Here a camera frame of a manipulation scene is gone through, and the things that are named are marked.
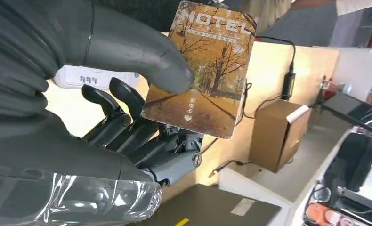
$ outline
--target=electrical cord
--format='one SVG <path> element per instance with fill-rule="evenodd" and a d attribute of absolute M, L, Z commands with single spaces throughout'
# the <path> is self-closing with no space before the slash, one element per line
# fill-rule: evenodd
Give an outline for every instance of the electrical cord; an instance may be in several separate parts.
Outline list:
<path fill-rule="evenodd" d="M 229 164 L 231 164 L 231 163 L 236 163 L 236 165 L 238 165 L 238 166 L 244 166 L 244 165 L 248 165 L 248 164 L 254 164 L 253 162 L 245 162 L 245 163 L 243 163 L 243 162 L 241 162 L 241 161 L 237 161 L 237 160 L 230 160 L 230 161 L 228 161 L 226 164 L 224 164 L 224 165 L 222 165 L 222 166 L 219 166 L 219 167 L 217 167 L 217 168 L 215 168 L 211 173 L 210 173 L 210 175 L 208 176 L 209 178 L 210 177 L 212 177 L 212 176 L 214 176 L 215 174 L 217 174 L 217 173 L 219 173 L 221 170 L 223 170 L 226 166 L 228 166 Z"/>
<path fill-rule="evenodd" d="M 246 83 L 246 87 L 245 87 L 245 90 L 244 90 L 244 98 L 243 98 L 243 104 L 242 104 L 242 115 L 241 115 L 241 117 L 240 117 L 240 120 L 236 123 L 236 126 L 238 126 L 241 122 L 242 122 L 242 120 L 243 120 L 243 117 L 246 117 L 246 118 L 248 118 L 248 119 L 255 119 L 255 113 L 266 103 L 266 102 L 269 102 L 269 101 L 273 101 L 273 100 L 275 100 L 275 99 L 277 99 L 277 98 L 279 98 L 279 97 L 281 97 L 281 95 L 277 95 L 276 97 L 274 97 L 274 98 L 271 98 L 271 99 L 268 99 L 268 100 L 265 100 L 265 101 L 263 101 L 258 107 L 257 107 L 257 109 L 255 110 L 255 112 L 254 112 L 254 116 L 253 117 L 250 117 L 250 116 L 248 116 L 248 115 L 246 115 L 246 113 L 245 113 L 245 111 L 244 111 L 244 109 L 245 109 L 245 107 L 246 107 L 246 102 L 247 102 L 247 97 L 248 97 L 248 91 L 249 91 L 249 89 L 252 87 L 252 84 L 250 83 L 250 82 L 247 82 Z M 215 142 L 217 142 L 218 141 L 218 139 L 219 138 L 215 138 L 210 144 L 208 144 L 205 148 L 204 148 L 204 150 L 202 151 L 202 153 L 201 154 L 204 154 L 212 145 L 214 145 L 214 143 Z"/>
<path fill-rule="evenodd" d="M 291 58 L 291 64 L 294 64 L 294 58 L 296 57 L 296 45 L 292 41 L 285 40 L 285 39 L 278 39 L 278 38 L 268 37 L 268 36 L 257 36 L 255 38 L 257 38 L 257 39 L 271 39 L 271 40 L 275 40 L 275 41 L 281 41 L 281 42 L 289 43 L 290 45 L 293 46 L 293 57 Z"/>

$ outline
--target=white desk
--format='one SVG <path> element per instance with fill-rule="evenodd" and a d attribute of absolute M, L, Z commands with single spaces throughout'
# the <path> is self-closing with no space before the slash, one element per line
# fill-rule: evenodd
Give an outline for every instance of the white desk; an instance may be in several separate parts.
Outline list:
<path fill-rule="evenodd" d="M 284 166 L 277 174 L 263 170 L 252 178 L 225 168 L 219 174 L 219 188 L 282 207 L 270 226 L 302 225 L 305 203 L 311 189 L 350 133 L 350 129 L 346 131 L 346 123 L 329 112 L 323 114 L 321 125 L 335 129 L 314 126 L 309 130 L 302 138 L 293 163 Z"/>

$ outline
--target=wall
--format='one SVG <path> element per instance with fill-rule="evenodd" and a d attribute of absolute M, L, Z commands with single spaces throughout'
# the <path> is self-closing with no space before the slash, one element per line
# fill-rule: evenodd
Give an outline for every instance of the wall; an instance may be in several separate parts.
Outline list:
<path fill-rule="evenodd" d="M 289 11 L 273 27 L 260 35 L 290 40 L 299 46 L 329 46 L 336 19 L 337 10 L 334 3 Z"/>
<path fill-rule="evenodd" d="M 364 10 L 359 10 L 357 12 L 338 16 L 329 46 L 353 46 L 354 37 L 361 23 L 363 14 Z"/>

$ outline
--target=brown box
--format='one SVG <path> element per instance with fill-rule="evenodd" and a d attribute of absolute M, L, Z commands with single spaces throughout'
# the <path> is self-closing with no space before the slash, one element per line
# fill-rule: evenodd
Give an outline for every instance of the brown box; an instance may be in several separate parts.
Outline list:
<path fill-rule="evenodd" d="M 249 161 L 277 173 L 297 152 L 311 109 L 277 101 L 257 111 Z"/>

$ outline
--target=white label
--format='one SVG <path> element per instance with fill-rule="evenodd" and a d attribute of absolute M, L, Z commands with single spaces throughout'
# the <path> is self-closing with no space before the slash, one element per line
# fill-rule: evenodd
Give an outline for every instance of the white label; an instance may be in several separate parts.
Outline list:
<path fill-rule="evenodd" d="M 246 215 L 247 211 L 251 208 L 251 206 L 255 203 L 255 200 L 251 199 L 245 199 L 243 198 L 234 208 L 230 213 L 239 215 L 239 216 L 244 216 Z"/>
<path fill-rule="evenodd" d="M 295 110 L 294 112 L 292 112 L 291 114 L 289 114 L 287 117 L 286 117 L 286 120 L 289 122 L 289 123 L 292 123 L 294 121 L 296 121 L 299 117 L 301 117 L 305 112 L 307 112 L 309 110 L 309 107 L 306 106 L 306 105 L 302 105 L 301 107 L 299 107 L 297 110 Z"/>

